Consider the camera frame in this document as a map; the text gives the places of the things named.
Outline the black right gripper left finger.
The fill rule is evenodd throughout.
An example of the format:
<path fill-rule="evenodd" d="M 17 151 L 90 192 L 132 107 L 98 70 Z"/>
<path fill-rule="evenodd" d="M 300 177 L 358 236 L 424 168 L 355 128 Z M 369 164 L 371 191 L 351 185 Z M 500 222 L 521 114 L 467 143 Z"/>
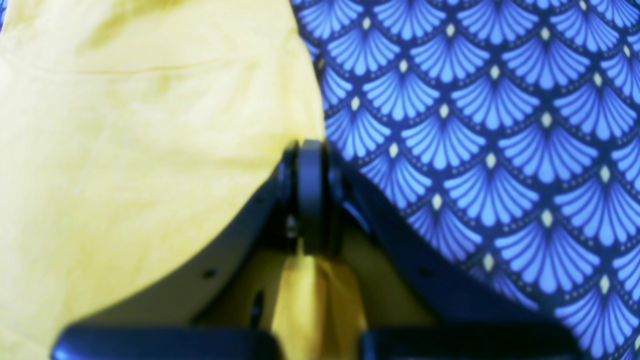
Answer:
<path fill-rule="evenodd" d="M 269 230 L 284 237 L 300 145 L 291 141 L 273 173 L 210 244 L 137 294 L 68 325 L 52 360 L 279 360 L 277 340 L 259 329 L 263 287 L 250 295 L 240 325 L 203 324 L 246 271 Z"/>

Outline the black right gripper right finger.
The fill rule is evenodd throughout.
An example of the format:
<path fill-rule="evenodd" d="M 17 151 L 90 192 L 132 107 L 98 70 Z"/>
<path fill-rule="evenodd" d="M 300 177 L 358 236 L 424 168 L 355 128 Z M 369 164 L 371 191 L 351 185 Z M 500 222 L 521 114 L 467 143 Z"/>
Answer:
<path fill-rule="evenodd" d="M 434 325 L 366 330 L 359 360 L 580 360 L 563 325 L 502 297 L 426 243 L 366 176 L 320 140 L 299 148 L 299 222 L 304 250 L 338 255 L 350 215 Z"/>

